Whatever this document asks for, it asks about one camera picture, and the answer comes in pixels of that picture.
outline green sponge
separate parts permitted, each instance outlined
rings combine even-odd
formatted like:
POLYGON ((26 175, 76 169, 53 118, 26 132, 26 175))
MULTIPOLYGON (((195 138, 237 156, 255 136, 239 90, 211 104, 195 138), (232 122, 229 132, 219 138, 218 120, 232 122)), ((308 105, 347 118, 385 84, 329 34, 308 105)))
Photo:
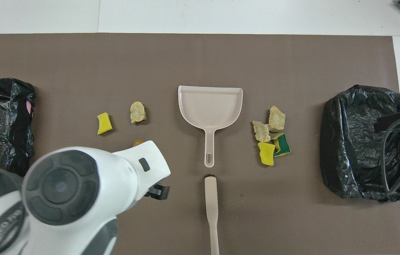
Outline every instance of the green sponge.
POLYGON ((274 158, 286 155, 291 152, 285 134, 277 134, 275 137, 271 138, 271 140, 273 140, 273 143, 275 145, 273 155, 274 158))

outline yellow sponge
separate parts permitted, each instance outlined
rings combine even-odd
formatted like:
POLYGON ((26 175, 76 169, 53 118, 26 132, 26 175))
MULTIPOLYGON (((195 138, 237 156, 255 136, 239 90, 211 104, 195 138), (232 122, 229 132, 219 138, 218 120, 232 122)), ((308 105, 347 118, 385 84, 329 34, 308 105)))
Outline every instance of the yellow sponge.
POLYGON ((273 154, 275 145, 266 142, 259 142, 258 148, 260 148, 261 162, 265 165, 273 166, 274 165, 273 154))
POLYGON ((108 113, 99 114, 98 119, 99 119, 98 135, 104 134, 105 132, 113 129, 112 124, 110 123, 110 118, 108 113))

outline sponge piece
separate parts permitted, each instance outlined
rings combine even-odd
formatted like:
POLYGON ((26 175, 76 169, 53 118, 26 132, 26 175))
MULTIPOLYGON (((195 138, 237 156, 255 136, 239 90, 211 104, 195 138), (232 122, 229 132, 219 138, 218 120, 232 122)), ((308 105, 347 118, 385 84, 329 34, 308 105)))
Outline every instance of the sponge piece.
POLYGON ((270 143, 259 142, 258 148, 260 148, 261 162, 265 165, 273 166, 274 165, 273 153, 275 146, 270 143))
POLYGON ((287 143, 285 134, 277 134, 275 137, 271 138, 274 142, 274 158, 286 155, 291 152, 290 147, 287 143))
POLYGON ((252 121, 254 126, 255 139, 259 142, 269 142, 271 140, 268 124, 263 124, 261 121, 252 121))
POLYGON ((271 133, 281 132, 285 126, 285 114, 277 107, 273 106, 270 109, 270 119, 268 121, 269 131, 271 133))
POLYGON ((145 106, 139 101, 133 102, 130 105, 130 122, 140 122, 146 119, 145 106))
POLYGON ((137 140, 137 141, 134 142, 134 144, 132 144, 132 147, 135 147, 135 146, 137 146, 139 144, 142 144, 144 142, 145 142, 145 140, 137 140))
POLYGON ((104 134, 105 132, 113 129, 112 124, 110 123, 110 118, 108 113, 99 114, 98 119, 99 119, 98 135, 104 134))

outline black clamp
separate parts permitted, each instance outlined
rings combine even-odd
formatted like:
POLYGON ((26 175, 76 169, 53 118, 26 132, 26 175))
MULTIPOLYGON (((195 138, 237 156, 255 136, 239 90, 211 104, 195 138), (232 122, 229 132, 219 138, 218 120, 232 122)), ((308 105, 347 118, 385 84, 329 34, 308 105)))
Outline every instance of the black clamp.
POLYGON ((164 186, 162 184, 155 184, 153 187, 150 187, 150 190, 145 194, 145 197, 152 197, 158 200, 167 199, 170 191, 170 186, 164 186))

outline white floor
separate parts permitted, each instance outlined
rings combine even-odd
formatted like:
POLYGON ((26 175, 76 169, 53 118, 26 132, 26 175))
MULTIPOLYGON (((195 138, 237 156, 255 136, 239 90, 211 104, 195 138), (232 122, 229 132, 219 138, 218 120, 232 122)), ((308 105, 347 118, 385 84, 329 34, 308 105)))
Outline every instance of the white floor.
POLYGON ((395 0, 0 0, 0 33, 225 33, 394 36, 395 0))

